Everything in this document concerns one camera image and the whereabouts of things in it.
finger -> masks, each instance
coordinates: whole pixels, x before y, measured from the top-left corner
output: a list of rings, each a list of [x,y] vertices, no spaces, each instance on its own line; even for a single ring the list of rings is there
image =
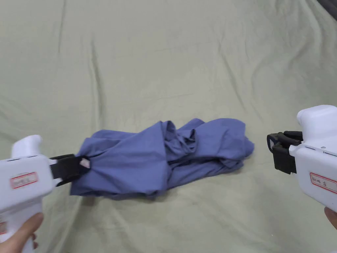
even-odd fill
[[[17,244],[24,245],[30,236],[41,226],[43,214],[37,213],[29,218],[21,228],[10,238]]]
[[[337,213],[329,208],[324,208],[324,212],[331,224],[337,229]]]

garment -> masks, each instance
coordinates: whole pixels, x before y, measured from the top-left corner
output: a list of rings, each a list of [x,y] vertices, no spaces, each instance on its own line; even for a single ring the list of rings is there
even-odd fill
[[[180,129],[158,122],[140,133],[101,130],[85,139],[79,155],[91,171],[74,181],[71,195],[149,198],[203,177],[235,171],[254,149],[236,119],[193,119]]]

gripper handle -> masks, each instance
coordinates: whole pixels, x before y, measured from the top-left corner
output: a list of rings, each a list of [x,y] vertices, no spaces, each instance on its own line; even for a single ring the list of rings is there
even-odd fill
[[[0,242],[4,242],[15,234],[16,231],[33,215],[42,212],[42,199],[36,199],[15,210],[7,211],[1,216]],[[29,238],[22,253],[34,253],[33,239]]]

human hand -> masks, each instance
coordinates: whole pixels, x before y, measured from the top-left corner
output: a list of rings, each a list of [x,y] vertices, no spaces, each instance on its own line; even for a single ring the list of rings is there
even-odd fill
[[[324,208],[324,212],[330,223],[337,229],[337,213],[329,208]]]
[[[21,253],[30,237],[36,239],[34,232],[41,226],[43,214],[38,213],[29,218],[16,233],[3,243],[0,243],[0,253]]]

